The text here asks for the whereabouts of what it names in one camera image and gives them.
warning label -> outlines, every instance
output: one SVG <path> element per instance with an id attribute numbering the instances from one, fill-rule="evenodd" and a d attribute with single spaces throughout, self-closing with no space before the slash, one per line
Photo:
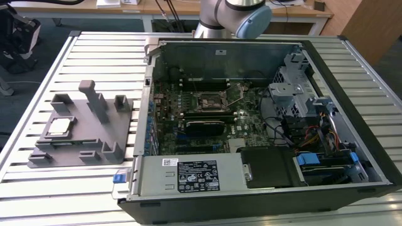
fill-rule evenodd
<path id="1" fill-rule="evenodd" d="M 216 161 L 187 161 L 177 163 L 177 191 L 219 191 Z"/>

blue drive latch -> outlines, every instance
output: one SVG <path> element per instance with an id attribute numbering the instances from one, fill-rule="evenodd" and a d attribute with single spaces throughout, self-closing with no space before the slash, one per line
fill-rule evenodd
<path id="1" fill-rule="evenodd" d="M 114 174 L 113 175 L 113 184 L 125 183 L 125 174 Z"/>
<path id="2" fill-rule="evenodd" d="M 299 163 L 299 166 L 301 165 L 316 165 L 319 164 L 317 155 L 315 153 L 301 153 L 296 157 L 296 162 Z"/>

barcode sticker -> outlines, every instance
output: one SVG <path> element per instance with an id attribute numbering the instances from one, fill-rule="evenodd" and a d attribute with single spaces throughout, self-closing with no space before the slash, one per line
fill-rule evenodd
<path id="1" fill-rule="evenodd" d="M 176 166 L 178 159 L 161 159 L 161 166 Z"/>

gray carpet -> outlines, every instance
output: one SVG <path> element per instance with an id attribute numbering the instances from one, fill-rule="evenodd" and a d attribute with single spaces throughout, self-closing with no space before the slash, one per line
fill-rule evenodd
<path id="1" fill-rule="evenodd" d="M 101 32 L 142 32 L 140 20 L 124 19 L 62 19 L 62 26 L 56 27 L 50 19 L 40 19 L 42 24 L 40 38 L 41 43 L 33 49 L 32 57 L 38 60 L 36 69 L 32 72 L 10 75 L 0 68 L 1 77 L 9 81 L 42 81 L 57 56 L 69 31 L 101 31 Z M 383 77 L 395 93 L 402 97 L 402 41 L 383 56 L 375 70 Z M 14 94 L 10 97 L 0 95 L 0 132 L 12 132 L 18 119 L 25 111 L 33 97 L 38 84 L 13 83 Z M 5 145 L 6 136 L 0 135 L 0 147 Z"/>

cable on desk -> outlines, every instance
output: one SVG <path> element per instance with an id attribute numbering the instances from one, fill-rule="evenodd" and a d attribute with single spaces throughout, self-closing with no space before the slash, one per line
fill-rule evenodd
<path id="1" fill-rule="evenodd" d="M 285 10 L 285 23 L 284 23 L 284 26 L 283 26 L 283 32 L 281 34 L 284 34 L 285 32 L 285 25 L 287 25 L 287 22 L 288 22 L 288 13 L 287 13 L 287 6 L 293 6 L 293 4 L 283 4 L 280 1 L 279 1 L 279 4 L 273 3 L 271 0 L 269 2 L 276 5 L 276 6 L 283 6 L 284 7 L 284 10 Z"/>
<path id="2" fill-rule="evenodd" d="M 57 4 L 57 5 L 77 5 L 80 4 L 84 0 L 76 0 L 76 1 L 61 1 L 61 0 L 5 0 L 5 2 L 14 2 L 14 1 L 29 1 L 29 2 L 42 2 L 42 3 L 50 3 L 50 4 Z"/>

